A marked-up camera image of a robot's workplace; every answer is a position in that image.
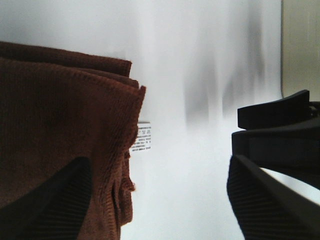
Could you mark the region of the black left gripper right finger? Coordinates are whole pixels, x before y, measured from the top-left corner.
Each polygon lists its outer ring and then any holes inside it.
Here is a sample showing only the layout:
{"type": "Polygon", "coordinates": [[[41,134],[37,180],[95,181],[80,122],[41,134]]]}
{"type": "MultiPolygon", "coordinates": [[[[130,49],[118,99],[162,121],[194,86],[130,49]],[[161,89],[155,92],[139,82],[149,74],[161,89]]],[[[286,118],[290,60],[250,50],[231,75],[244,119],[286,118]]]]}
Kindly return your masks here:
{"type": "Polygon", "coordinates": [[[246,240],[318,240],[320,207],[250,159],[230,159],[227,195],[246,240]]]}

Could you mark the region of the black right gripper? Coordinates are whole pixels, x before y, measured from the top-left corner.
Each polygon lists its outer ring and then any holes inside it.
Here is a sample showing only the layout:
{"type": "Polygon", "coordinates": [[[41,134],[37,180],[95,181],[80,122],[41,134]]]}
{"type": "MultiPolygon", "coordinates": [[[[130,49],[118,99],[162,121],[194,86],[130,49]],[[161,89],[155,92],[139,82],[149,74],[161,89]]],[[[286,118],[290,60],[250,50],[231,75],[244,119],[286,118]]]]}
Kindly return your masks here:
{"type": "Polygon", "coordinates": [[[320,103],[308,90],[280,100],[241,107],[232,154],[261,168],[320,187],[320,103]]]}

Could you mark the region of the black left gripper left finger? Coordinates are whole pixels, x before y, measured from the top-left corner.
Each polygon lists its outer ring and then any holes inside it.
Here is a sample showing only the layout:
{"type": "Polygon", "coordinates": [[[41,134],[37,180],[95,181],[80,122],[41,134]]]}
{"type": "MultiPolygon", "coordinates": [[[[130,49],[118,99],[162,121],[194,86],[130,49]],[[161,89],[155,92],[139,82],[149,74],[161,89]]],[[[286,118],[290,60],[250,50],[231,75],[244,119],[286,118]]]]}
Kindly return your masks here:
{"type": "Polygon", "coordinates": [[[77,157],[0,210],[2,240],[75,240],[92,196],[90,160],[77,157]]]}

